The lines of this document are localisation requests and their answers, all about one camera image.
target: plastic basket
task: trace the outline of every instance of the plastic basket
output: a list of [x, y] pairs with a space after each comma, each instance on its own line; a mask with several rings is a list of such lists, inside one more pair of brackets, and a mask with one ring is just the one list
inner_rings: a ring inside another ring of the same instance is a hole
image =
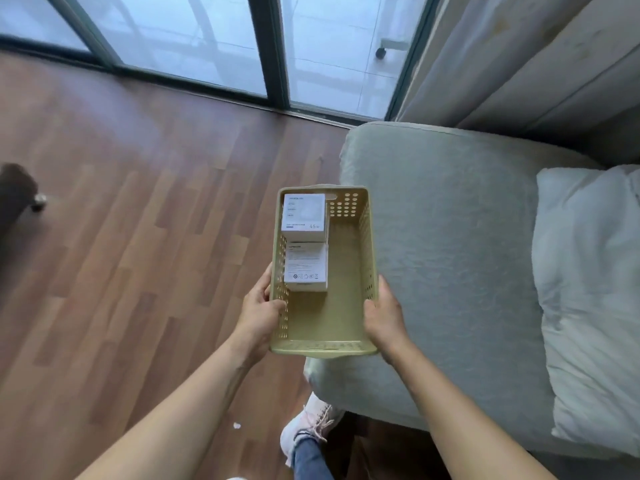
[[[292, 292], [284, 285], [286, 238], [280, 233], [284, 195], [324, 193], [329, 217], [327, 292]], [[280, 190], [273, 238], [271, 298], [287, 307], [271, 338], [279, 354], [334, 358], [374, 354], [364, 332], [363, 303], [378, 297], [378, 274], [366, 187], [315, 185]]]

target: wooden floor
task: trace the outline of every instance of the wooden floor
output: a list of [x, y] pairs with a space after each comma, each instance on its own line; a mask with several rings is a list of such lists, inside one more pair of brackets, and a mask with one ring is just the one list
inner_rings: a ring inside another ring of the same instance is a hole
[[[49, 196], [0, 240], [0, 478], [70, 479], [228, 337], [277, 190], [336, 183], [347, 130], [3, 53], [0, 103]], [[302, 366], [251, 371], [198, 478], [291, 478]]]

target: pillow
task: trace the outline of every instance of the pillow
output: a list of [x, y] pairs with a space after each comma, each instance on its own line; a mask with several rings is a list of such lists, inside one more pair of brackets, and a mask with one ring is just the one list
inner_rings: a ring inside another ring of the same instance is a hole
[[640, 166], [544, 169], [538, 191], [552, 434], [640, 457]]

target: caster wheel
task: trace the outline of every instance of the caster wheel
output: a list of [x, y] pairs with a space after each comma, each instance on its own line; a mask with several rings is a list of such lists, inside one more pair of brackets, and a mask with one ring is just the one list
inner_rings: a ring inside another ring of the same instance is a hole
[[42, 212], [46, 206], [47, 206], [47, 196], [44, 194], [37, 194], [36, 197], [33, 198], [33, 203], [31, 204], [31, 210], [33, 212]]

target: white sneaker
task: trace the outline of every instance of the white sneaker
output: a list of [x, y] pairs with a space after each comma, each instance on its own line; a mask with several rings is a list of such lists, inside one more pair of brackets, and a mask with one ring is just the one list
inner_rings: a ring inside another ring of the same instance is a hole
[[344, 411], [321, 401], [312, 392], [302, 412], [289, 421], [280, 435], [280, 448], [287, 457], [286, 466], [291, 467], [293, 450], [300, 441], [311, 436], [325, 442], [325, 436], [340, 422], [342, 416]]

